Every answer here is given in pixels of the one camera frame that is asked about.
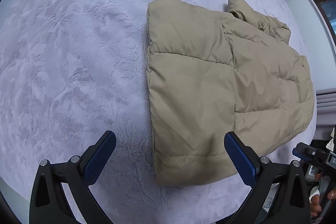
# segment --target fingernail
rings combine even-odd
[[[328,199],[332,199],[335,196],[334,192],[330,192],[328,194]]]

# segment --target blue gripper pad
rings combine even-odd
[[[115,134],[112,131],[106,133],[107,136],[102,141],[102,143],[100,143],[99,140],[95,145],[92,146],[96,149],[96,151],[93,153],[92,157],[88,160],[84,167],[83,177],[84,182],[87,185],[95,184],[116,147],[117,140]]]
[[[254,187],[257,182],[256,169],[229,133],[225,134],[224,146],[245,185]]]
[[[296,148],[293,148],[292,154],[293,154],[294,156],[296,156],[296,157],[298,157],[298,158],[304,160],[305,162],[309,162],[309,161],[311,161],[311,159],[309,159],[309,158],[307,158],[307,157],[305,157],[305,156],[299,154],[298,152],[296,152]]]

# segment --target metal screw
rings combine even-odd
[[[264,164],[269,163],[269,158],[267,158],[267,157],[261,157],[260,160],[261,160],[261,162],[264,163]]]
[[[40,165],[45,166],[47,165],[48,161],[47,160],[41,160]]]
[[[76,162],[78,162],[79,161],[79,157],[78,156],[73,156],[72,158],[71,158],[71,162],[72,163],[76,163]]]
[[[299,163],[297,160],[294,160],[294,161],[293,161],[293,165],[294,165],[295,167],[299,167],[299,166],[300,166],[300,163]]]

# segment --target bed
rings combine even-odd
[[[116,224],[209,224],[235,210],[250,187],[239,175],[190,187],[155,183],[146,50],[153,0],[9,0],[0,15],[0,176],[27,200],[38,164],[81,155],[105,130],[117,147],[90,187]],[[183,0],[225,11],[227,0]],[[246,0],[292,31],[289,45],[309,54],[284,0]],[[269,155],[289,163],[308,128]],[[81,215],[73,202],[77,219]]]

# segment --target person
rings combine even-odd
[[[317,181],[320,180],[322,177],[322,174],[316,174],[315,179]],[[330,193],[328,193],[328,199],[336,199],[336,189],[332,190]],[[315,195],[311,198],[311,204],[310,204],[310,215],[312,217],[316,217],[318,213],[321,212],[321,206],[319,205],[320,196]]]

